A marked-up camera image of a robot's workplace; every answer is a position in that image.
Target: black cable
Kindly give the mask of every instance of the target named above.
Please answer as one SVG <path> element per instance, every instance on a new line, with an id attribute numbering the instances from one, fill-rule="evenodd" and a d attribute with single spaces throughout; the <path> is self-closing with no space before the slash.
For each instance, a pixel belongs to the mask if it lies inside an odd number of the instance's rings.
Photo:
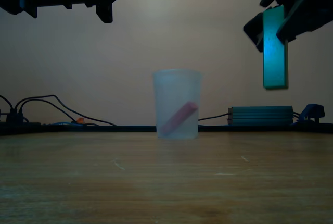
<path id="1" fill-rule="evenodd" d="M 204 121 L 204 120 L 219 118 L 219 117 L 228 116 L 228 115 L 230 115 L 230 114 L 226 113 L 226 114 L 223 114 L 223 115 L 220 115 L 220 116 L 213 116 L 213 117 L 202 118 L 202 119 L 199 119 L 199 121 Z"/>
<path id="2" fill-rule="evenodd" d="M 41 99 L 30 99 L 30 100 L 25 101 L 24 103 L 22 103 L 21 108 L 20 108 L 20 111 L 23 110 L 23 106 L 24 106 L 26 103 L 28 103 L 28 102 L 32 102 L 32 101 L 38 101 L 38 102 L 48 103 L 48 104 L 54 106 L 56 109 L 58 109 L 58 110 L 60 110 L 61 112 L 63 112 L 63 113 L 64 113 L 66 116 L 68 116 L 69 118 L 71 118 L 71 120 L 72 120 L 73 122 L 76 122 L 75 119 L 74 119 L 73 117 L 71 117 L 70 115 L 68 115 L 68 114 L 67 114 L 65 111 L 63 111 L 61 108 L 57 107 L 57 106 L 54 105 L 53 103 L 50 103 L 49 101 L 41 100 Z"/>
<path id="3" fill-rule="evenodd" d="M 18 108 L 18 106 L 20 105 L 20 103 L 22 103 L 22 102 L 24 102 L 24 101 L 26 101 L 26 100 L 30 100 L 30 99 L 37 99 L 37 98 L 47 98 L 47 97 L 54 97 L 55 99 L 57 99 L 57 101 L 65 108 L 65 109 L 67 109 L 67 110 L 69 110 L 69 111 L 71 111 L 71 112 L 73 112 L 73 113 L 75 113 L 75 114 L 77 114 L 77 115 L 79 115 L 79 116 L 82 116 L 82 117 L 84 117 L 84 118 L 87 118 L 87 119 L 89 119 L 89 120 L 92 120 L 92 121 L 98 121 L 98 122 L 103 122 L 103 123 L 107 123 L 107 124 L 110 124 L 110 125 L 112 125 L 112 126 L 117 126 L 117 125 L 115 125 L 115 124 L 113 124 L 112 122 L 108 122 L 108 121 L 102 121 L 102 120 L 98 120 L 98 119 L 95 119 L 95 118 L 92 118 L 92 117 L 88 117 L 88 116 L 85 116 L 85 115 L 83 115 L 83 114 L 81 114 L 81 113 L 79 113 L 79 112 L 76 112 L 76 111 L 74 111 L 73 109 L 70 109 L 69 107 L 67 107 L 56 95 L 44 95 L 44 96 L 34 96 L 34 97 L 28 97 L 28 98 L 25 98 L 25 99 L 22 99 L 21 101 L 19 101 L 17 104 L 16 104 L 16 106 L 15 106 L 15 109 L 17 109 Z"/>
<path id="4" fill-rule="evenodd" d="M 9 104 L 9 106 L 10 106 L 10 108 L 12 109 L 12 104 L 10 103 L 10 101 L 7 99 L 7 98 L 5 98 L 4 96 L 2 96 L 2 95 L 0 95 L 0 98 L 2 98 L 3 100 L 5 100 L 6 101 L 6 103 L 8 103 Z"/>

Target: red marker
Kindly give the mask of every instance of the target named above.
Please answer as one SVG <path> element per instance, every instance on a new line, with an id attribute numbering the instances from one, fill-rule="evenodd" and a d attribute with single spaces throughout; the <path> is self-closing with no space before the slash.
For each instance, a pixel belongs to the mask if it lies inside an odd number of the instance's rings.
<path id="1" fill-rule="evenodd" d="M 195 103 L 186 103 L 161 127 L 161 133 L 163 135 L 172 133 L 197 110 L 198 106 Z"/>

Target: plastic cup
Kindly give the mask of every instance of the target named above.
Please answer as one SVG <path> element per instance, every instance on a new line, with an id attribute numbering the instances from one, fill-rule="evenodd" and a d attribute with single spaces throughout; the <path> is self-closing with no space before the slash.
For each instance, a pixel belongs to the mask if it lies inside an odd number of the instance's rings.
<path id="1" fill-rule="evenodd" d="M 159 138 L 198 136 L 201 79 L 200 72 L 188 69 L 160 70 L 153 74 Z"/>

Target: wooden table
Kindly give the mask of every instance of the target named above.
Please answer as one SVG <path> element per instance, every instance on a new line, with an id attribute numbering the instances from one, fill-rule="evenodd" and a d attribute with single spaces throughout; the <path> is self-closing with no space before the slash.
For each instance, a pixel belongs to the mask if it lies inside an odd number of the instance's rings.
<path id="1" fill-rule="evenodd" d="M 0 223 L 333 223 L 333 135 L 1 137 Z"/>

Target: green block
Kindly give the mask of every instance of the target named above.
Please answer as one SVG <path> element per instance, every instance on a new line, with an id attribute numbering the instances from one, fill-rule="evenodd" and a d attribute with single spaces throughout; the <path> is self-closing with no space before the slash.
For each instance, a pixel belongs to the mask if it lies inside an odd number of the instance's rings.
<path id="1" fill-rule="evenodd" d="M 276 36 L 284 18 L 283 6 L 264 12 L 264 87 L 268 90 L 288 88 L 288 41 Z"/>

